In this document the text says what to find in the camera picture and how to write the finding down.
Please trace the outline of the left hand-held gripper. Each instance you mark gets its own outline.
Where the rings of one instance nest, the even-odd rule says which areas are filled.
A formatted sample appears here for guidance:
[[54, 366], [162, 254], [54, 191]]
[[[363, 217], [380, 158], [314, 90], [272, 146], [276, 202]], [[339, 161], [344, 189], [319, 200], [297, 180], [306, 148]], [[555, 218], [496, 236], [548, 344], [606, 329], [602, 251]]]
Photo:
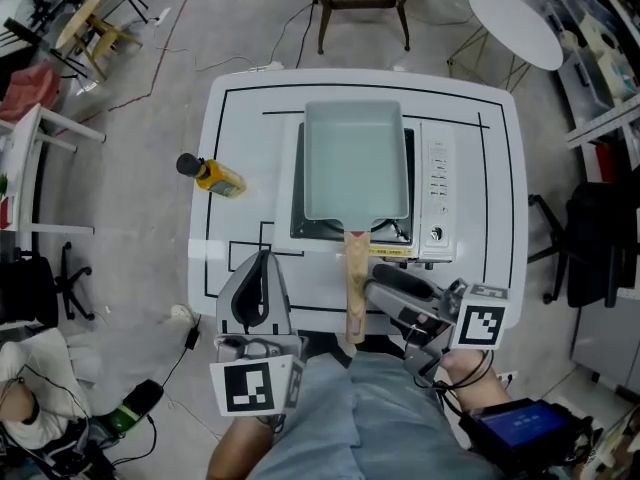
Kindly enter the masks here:
[[261, 417], [292, 412], [305, 365], [306, 339], [293, 330], [277, 257], [260, 250], [217, 297], [216, 352], [210, 365], [220, 414]]

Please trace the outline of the yellow bottle with black cap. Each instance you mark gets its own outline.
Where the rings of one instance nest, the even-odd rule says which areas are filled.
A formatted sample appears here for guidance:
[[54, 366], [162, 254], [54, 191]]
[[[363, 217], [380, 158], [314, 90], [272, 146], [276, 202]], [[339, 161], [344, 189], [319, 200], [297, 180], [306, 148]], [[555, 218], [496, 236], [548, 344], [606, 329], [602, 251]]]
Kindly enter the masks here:
[[192, 178], [202, 190], [226, 198], [235, 198], [246, 189], [244, 179], [214, 159], [205, 160], [190, 153], [181, 154], [176, 161], [177, 171]]

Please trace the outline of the black device with blue screen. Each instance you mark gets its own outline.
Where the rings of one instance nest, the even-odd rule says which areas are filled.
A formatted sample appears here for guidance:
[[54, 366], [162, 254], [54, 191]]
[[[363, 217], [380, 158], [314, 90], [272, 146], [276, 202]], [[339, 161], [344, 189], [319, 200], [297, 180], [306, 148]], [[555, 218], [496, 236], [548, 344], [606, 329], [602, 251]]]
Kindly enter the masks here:
[[560, 404], [521, 399], [464, 413], [460, 427], [505, 474], [534, 478], [587, 458], [594, 445], [592, 421]]

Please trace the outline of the person's light blue jeans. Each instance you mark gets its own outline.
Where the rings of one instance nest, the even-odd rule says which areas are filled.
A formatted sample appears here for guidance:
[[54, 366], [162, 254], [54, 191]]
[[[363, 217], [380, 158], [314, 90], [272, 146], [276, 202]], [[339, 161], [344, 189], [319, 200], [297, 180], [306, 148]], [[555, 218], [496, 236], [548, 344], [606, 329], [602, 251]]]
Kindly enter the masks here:
[[311, 358], [300, 396], [248, 480], [502, 480], [460, 446], [437, 398], [401, 361], [359, 353]]

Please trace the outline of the portable gas stove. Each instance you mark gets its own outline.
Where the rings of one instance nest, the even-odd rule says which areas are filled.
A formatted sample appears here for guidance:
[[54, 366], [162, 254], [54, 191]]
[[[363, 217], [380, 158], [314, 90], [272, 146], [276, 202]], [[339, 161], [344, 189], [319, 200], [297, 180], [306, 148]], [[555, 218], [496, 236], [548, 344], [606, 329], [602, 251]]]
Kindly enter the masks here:
[[[406, 265], [456, 259], [456, 161], [453, 129], [420, 119], [404, 120], [411, 209], [400, 220], [378, 220], [370, 253]], [[276, 197], [272, 244], [291, 252], [342, 253], [343, 227], [335, 220], [310, 220], [304, 213], [304, 124], [289, 118]]]

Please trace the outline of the person's left forearm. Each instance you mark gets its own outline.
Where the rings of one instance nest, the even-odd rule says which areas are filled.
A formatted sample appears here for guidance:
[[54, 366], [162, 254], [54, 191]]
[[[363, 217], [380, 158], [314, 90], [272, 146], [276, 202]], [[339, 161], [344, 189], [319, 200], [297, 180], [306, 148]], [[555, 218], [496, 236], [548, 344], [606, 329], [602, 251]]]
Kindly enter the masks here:
[[206, 480], [245, 480], [273, 447], [284, 418], [235, 418], [211, 455]]

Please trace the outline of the pink cushioned chair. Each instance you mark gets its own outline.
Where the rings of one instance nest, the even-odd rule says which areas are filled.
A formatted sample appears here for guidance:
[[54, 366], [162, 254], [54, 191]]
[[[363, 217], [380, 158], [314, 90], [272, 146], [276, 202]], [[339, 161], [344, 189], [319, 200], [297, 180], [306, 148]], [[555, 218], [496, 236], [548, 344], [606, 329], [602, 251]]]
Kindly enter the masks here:
[[18, 122], [36, 104], [51, 109], [60, 93], [61, 76], [50, 61], [14, 72], [0, 100], [0, 120]]

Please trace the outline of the rectangular pan with wooden handle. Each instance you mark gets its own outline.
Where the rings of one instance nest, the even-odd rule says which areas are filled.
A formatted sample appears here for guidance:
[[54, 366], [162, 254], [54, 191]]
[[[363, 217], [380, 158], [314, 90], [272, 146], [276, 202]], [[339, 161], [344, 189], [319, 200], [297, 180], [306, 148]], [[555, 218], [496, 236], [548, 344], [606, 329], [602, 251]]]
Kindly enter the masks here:
[[304, 117], [304, 213], [342, 225], [346, 339], [364, 341], [371, 229], [408, 216], [401, 106], [393, 100], [312, 101]]

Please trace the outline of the white round side table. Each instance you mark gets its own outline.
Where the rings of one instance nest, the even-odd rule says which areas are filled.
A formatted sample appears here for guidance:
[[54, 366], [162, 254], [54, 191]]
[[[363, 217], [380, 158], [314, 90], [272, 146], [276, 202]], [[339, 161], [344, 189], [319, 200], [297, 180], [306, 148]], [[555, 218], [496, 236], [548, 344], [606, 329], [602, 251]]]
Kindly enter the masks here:
[[449, 71], [460, 68], [471, 79], [478, 73], [487, 41], [492, 38], [511, 53], [507, 75], [498, 86], [512, 93], [535, 67], [557, 71], [564, 62], [560, 42], [543, 17], [523, 0], [468, 0], [479, 27], [447, 59]]

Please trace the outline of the black office chair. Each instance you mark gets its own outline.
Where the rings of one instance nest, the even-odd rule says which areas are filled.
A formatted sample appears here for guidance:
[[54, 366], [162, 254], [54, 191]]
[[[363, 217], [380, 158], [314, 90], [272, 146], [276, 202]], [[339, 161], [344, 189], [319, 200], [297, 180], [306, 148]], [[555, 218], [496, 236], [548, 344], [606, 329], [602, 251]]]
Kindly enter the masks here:
[[67, 241], [61, 249], [60, 274], [53, 274], [48, 259], [37, 252], [15, 248], [14, 262], [0, 262], [0, 325], [26, 322], [37, 323], [44, 329], [59, 323], [58, 297], [62, 297], [68, 320], [76, 316], [76, 310], [88, 321], [95, 319], [74, 293], [74, 285], [83, 276], [91, 276], [89, 266], [73, 274], [68, 269], [68, 253], [72, 243]]
[[566, 286], [571, 308], [600, 300], [607, 308], [614, 307], [618, 290], [629, 288], [635, 280], [640, 257], [640, 181], [580, 184], [566, 203], [565, 225], [541, 195], [529, 195], [528, 205], [541, 211], [550, 228], [551, 245], [527, 262], [558, 257], [553, 289], [542, 296], [543, 303], [558, 300]]

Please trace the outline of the white rectangular table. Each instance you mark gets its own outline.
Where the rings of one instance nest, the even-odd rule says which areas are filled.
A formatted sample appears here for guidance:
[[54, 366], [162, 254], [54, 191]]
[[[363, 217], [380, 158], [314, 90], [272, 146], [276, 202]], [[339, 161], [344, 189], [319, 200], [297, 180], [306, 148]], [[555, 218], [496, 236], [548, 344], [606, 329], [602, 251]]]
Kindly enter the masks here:
[[0, 177], [6, 178], [7, 191], [0, 198], [0, 230], [14, 233], [56, 233], [93, 235], [88, 226], [43, 224], [33, 220], [38, 166], [45, 144], [71, 153], [77, 147], [67, 141], [39, 131], [43, 121], [53, 123], [77, 135], [103, 143], [106, 135], [37, 104], [17, 123], [0, 120], [8, 130], [5, 146], [0, 150]]

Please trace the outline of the person's right forearm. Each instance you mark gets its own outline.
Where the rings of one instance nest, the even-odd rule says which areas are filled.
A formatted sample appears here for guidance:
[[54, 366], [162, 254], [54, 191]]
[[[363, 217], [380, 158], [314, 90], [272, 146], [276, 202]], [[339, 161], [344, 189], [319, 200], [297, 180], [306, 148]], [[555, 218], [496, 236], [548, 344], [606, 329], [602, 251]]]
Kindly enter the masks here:
[[470, 412], [511, 401], [483, 351], [453, 349], [441, 359], [462, 411]]

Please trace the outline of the white shelf rack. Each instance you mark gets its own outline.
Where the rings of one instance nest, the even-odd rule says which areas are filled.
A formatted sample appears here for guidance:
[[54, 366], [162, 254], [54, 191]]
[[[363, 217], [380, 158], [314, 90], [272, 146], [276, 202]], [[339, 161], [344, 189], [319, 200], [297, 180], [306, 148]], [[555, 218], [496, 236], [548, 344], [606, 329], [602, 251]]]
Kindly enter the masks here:
[[567, 146], [621, 136], [640, 154], [640, 18], [625, 0], [523, 0], [564, 54], [558, 76], [574, 129]]

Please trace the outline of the red box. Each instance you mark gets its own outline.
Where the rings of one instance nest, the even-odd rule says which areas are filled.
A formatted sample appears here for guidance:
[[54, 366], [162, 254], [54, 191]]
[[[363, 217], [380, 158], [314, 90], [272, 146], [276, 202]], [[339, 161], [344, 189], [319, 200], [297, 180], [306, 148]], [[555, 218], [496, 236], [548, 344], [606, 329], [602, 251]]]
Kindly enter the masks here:
[[610, 147], [606, 144], [583, 144], [581, 146], [586, 179], [594, 183], [616, 181], [615, 163]]

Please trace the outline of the round wooden table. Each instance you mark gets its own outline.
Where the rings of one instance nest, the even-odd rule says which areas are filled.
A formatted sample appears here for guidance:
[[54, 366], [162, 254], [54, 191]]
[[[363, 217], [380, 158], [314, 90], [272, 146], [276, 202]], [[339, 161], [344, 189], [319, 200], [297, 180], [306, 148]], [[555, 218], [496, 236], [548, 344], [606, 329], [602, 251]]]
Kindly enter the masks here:
[[[99, 79], [104, 81], [106, 75], [97, 63], [97, 59], [100, 56], [114, 49], [118, 42], [125, 41], [135, 44], [139, 48], [143, 46], [143, 43], [122, 29], [99, 18], [96, 14], [96, 9], [101, 2], [102, 0], [85, 0], [81, 6], [70, 15], [69, 20], [62, 27], [54, 48], [61, 50], [67, 44], [71, 43], [81, 51]], [[93, 31], [99, 36], [92, 50], [89, 49], [89, 42], [84, 41], [81, 37], [81, 33], [85, 30]]]

